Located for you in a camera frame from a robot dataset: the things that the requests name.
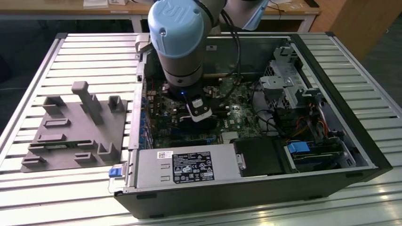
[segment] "slotted aluminum surface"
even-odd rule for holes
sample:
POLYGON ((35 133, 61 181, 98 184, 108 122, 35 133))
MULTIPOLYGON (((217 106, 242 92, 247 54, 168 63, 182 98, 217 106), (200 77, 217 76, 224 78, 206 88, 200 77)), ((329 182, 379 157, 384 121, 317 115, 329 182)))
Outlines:
MULTIPOLYGON (((367 183, 353 184, 328 198, 276 203, 236 210, 137 220, 108 193, 109 167, 18 173, 43 115, 46 95, 78 101, 70 95, 73 81, 86 80, 89 92, 132 99, 137 61, 134 34, 69 34, 61 40, 43 70, 34 97, 22 114, 0 165, 0 225, 396 225, 402 213, 402 121, 393 105, 369 75, 344 49, 324 34, 300 36, 335 83, 356 117, 393 166, 367 183)), ((132 103, 128 103, 126 122, 132 103)), ((129 124, 125 125, 121 161, 128 158, 129 124)))

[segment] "wooden desk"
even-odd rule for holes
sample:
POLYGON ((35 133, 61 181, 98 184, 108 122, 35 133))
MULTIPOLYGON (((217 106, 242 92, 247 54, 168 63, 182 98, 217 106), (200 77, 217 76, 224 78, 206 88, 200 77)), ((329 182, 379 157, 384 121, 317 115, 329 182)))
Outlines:
POLYGON ((372 49, 402 11, 402 0, 315 0, 321 9, 311 32, 331 31, 357 60, 372 49))
MULTIPOLYGON (((150 6, 128 2, 125 6, 82 9, 82 0, 0 0, 0 19, 3 20, 84 20, 129 19, 134 32, 141 32, 140 20, 148 16, 150 6)), ((319 8, 311 8, 303 0, 280 4, 276 9, 267 8, 263 20, 301 20, 299 31, 307 32, 319 8)))

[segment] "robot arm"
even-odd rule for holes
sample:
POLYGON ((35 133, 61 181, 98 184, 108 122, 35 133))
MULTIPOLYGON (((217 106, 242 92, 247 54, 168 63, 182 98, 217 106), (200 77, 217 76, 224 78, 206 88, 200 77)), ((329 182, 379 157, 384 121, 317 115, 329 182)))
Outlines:
POLYGON ((201 88, 201 63, 204 41, 218 14, 224 9, 234 26, 253 30, 265 5, 267 0, 160 0, 150 7, 150 41, 169 90, 186 103, 194 122, 212 115, 201 88))

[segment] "power supply label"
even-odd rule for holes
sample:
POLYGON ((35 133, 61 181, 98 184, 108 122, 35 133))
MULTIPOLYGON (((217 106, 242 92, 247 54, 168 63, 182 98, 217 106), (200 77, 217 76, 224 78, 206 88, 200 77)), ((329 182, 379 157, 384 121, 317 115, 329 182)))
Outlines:
POLYGON ((173 154, 172 169, 176 184, 214 180, 210 152, 173 154))

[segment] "gray 3d printed holder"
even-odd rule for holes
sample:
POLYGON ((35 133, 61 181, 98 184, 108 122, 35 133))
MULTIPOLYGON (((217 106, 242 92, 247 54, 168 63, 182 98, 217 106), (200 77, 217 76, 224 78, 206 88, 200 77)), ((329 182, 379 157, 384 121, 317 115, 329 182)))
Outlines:
POLYGON ((120 161, 126 101, 118 96, 97 101, 85 81, 73 83, 72 92, 81 103, 64 103, 60 96, 45 98, 46 114, 21 172, 106 166, 120 161))

